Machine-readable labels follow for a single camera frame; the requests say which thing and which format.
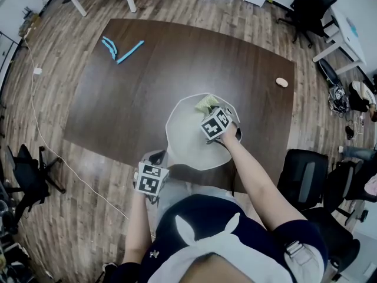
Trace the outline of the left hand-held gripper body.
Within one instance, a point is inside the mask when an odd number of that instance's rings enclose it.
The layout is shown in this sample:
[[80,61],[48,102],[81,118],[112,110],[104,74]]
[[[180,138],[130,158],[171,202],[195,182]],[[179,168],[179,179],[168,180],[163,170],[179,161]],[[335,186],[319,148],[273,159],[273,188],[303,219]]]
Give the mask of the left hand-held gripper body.
[[169,170],[139,162],[135,190],[146,195],[157,195],[167,179]]

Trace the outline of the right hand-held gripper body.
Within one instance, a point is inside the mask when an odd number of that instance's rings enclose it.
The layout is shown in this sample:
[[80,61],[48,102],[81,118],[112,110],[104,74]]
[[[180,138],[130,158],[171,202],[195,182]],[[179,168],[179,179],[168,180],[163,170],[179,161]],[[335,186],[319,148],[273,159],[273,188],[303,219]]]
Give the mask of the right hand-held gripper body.
[[228,130],[231,123],[237,127],[236,138],[240,142],[242,131],[239,117],[236,111],[230,107],[214,106],[211,113],[201,121],[200,128],[207,139],[207,143],[212,143],[220,139],[220,136]]

